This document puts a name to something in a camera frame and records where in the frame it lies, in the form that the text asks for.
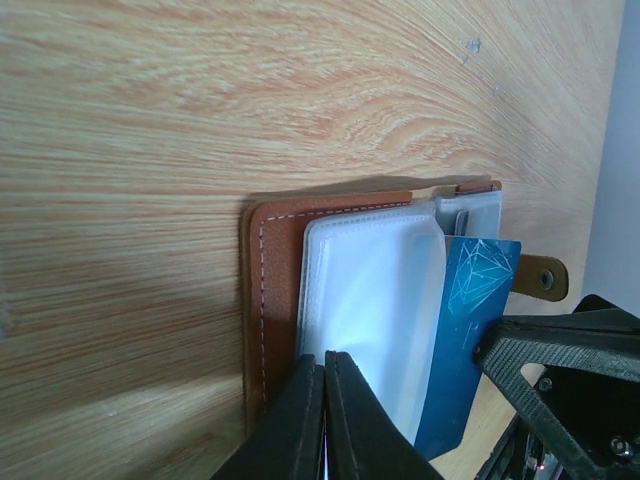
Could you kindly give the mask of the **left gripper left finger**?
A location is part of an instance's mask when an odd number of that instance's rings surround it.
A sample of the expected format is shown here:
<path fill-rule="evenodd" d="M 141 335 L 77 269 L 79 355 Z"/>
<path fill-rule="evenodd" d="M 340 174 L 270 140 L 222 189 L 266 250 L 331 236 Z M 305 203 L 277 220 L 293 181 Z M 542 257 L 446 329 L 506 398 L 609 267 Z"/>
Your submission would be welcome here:
<path fill-rule="evenodd" d="M 215 479 L 321 479 L 324 475 L 324 367 L 299 358 L 289 382 L 254 433 Z"/>

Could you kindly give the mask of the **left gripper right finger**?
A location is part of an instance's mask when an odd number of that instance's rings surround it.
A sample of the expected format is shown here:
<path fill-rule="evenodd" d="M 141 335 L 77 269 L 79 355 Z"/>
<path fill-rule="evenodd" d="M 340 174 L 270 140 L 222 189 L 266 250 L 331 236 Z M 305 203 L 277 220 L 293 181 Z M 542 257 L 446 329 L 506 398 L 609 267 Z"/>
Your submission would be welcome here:
<path fill-rule="evenodd" d="M 439 479 L 395 427 L 346 352 L 325 354 L 330 479 Z"/>

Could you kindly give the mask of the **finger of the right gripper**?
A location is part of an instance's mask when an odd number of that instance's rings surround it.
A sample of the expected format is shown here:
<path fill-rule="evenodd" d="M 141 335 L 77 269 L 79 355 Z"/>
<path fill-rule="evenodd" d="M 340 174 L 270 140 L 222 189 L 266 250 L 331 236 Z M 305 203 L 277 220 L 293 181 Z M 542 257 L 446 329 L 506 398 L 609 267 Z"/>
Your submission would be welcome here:
<path fill-rule="evenodd" d="M 589 295 L 570 314 L 505 316 L 474 361 L 571 478 L 638 478 L 633 314 Z"/>

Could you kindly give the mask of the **blue card from holder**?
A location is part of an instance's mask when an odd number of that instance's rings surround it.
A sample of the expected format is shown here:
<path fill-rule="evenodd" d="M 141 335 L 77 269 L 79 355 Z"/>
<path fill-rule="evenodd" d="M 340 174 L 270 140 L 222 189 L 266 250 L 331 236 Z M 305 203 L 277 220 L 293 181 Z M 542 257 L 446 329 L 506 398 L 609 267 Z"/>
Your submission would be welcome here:
<path fill-rule="evenodd" d="M 499 320 L 514 281 L 521 243 L 449 236 L 432 365 L 415 449 L 432 460 L 462 441 L 481 378 L 473 355 Z"/>

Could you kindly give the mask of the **brown leather card holder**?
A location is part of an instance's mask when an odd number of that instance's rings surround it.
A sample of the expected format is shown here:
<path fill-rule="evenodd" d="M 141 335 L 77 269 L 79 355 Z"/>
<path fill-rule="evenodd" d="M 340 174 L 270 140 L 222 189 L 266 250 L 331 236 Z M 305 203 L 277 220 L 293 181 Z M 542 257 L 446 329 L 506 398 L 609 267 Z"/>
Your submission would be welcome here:
<path fill-rule="evenodd" d="M 426 189 L 312 195 L 271 199 L 249 206 L 240 224 L 244 341 L 245 431 L 252 433 L 284 388 L 294 366 L 303 234 L 316 218 L 376 212 L 434 200 L 452 230 L 461 211 L 500 195 L 497 180 Z"/>

